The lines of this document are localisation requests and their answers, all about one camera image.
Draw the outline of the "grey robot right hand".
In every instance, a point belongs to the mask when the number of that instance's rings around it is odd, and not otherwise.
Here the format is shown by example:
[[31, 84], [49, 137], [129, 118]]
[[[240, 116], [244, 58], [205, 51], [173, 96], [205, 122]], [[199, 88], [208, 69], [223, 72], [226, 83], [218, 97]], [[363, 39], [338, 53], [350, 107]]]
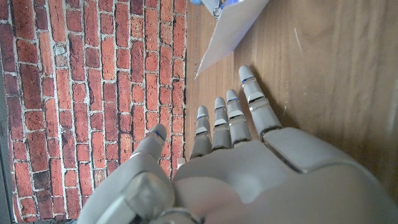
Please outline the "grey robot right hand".
[[202, 3], [215, 18], [219, 18], [224, 7], [240, 2], [241, 0], [202, 0]]

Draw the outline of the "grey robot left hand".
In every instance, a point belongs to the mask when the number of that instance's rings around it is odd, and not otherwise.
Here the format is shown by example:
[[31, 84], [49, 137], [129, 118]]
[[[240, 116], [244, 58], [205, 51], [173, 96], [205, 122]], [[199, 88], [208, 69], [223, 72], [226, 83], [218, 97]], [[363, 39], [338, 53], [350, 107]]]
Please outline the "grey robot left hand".
[[159, 165], [166, 130], [155, 125], [89, 197], [78, 223], [396, 223], [397, 204], [352, 157], [285, 128], [248, 66], [239, 78], [258, 134], [238, 96], [198, 109], [189, 160], [172, 179]]

